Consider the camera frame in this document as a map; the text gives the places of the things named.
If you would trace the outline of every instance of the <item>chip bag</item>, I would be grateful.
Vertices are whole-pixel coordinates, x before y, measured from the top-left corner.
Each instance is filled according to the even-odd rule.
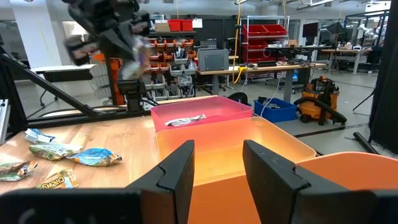
[[[110,166],[122,161],[122,157],[105,148],[87,149],[81,153],[69,155],[67,158],[88,166]]]
[[[201,121],[203,119],[206,119],[206,115],[202,114],[199,116],[195,116],[192,118],[179,118],[179,119],[173,119],[171,121],[166,122],[166,126],[170,126],[170,127],[177,127],[177,126],[181,126],[184,124],[190,124],[192,122],[196,122],[196,121]]]
[[[54,136],[45,135],[36,128],[33,129],[29,128],[28,130],[25,131],[25,134],[26,134],[25,139],[33,144],[50,143],[55,139]]]
[[[74,189],[78,187],[76,175],[72,169],[62,170],[51,175],[45,181],[36,185],[37,189]]]
[[[18,181],[29,175],[37,167],[37,162],[10,162],[0,165],[1,181]]]
[[[50,161],[60,160],[69,154],[80,152],[81,149],[83,149],[83,146],[58,143],[36,144],[29,146],[29,150],[35,156],[39,156]]]

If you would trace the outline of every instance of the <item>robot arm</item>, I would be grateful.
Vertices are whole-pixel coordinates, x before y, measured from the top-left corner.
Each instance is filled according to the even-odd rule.
[[[149,14],[139,11],[136,0],[130,0],[132,16],[119,21],[111,0],[62,0],[67,3],[69,15],[89,34],[88,41],[72,37],[65,41],[69,55],[76,65],[87,61],[88,54],[97,50],[109,57],[127,60],[129,74],[121,70],[123,80],[135,79],[144,71],[142,59],[147,52],[144,37],[149,33]]]
[[[378,27],[375,31],[378,34],[380,32],[381,27]],[[373,29],[368,29],[364,24],[361,24],[358,27],[358,30],[362,30],[366,37],[372,38],[372,40],[376,40],[379,36],[373,32]],[[381,36],[384,37],[386,35],[387,24],[383,26]]]

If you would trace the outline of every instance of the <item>vacuum hose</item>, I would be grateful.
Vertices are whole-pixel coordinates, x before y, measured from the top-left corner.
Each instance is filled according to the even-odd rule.
[[[335,120],[339,123],[347,122],[347,118],[345,116],[343,116],[341,113],[333,110],[329,105],[327,105],[326,103],[324,103],[314,97],[309,97],[309,96],[302,97],[302,98],[296,100],[293,104],[297,106],[297,105],[307,102],[307,101],[314,102],[317,105],[319,105],[320,107],[324,108],[327,112],[329,112],[331,114],[332,118],[334,118],[333,120]]]

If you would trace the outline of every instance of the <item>gray metal box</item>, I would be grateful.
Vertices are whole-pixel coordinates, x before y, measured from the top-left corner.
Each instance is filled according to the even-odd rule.
[[[201,71],[221,71],[229,69],[229,52],[227,49],[199,49],[199,70]]]

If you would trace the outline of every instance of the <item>orange shop vacuum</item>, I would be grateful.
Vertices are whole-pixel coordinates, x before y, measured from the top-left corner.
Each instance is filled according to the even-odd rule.
[[[302,97],[294,102],[298,105],[300,120],[307,123],[313,119],[323,125],[326,119],[331,119],[333,124],[347,122],[347,118],[337,112],[337,99],[339,88],[334,81],[320,76],[308,84],[302,93]]]

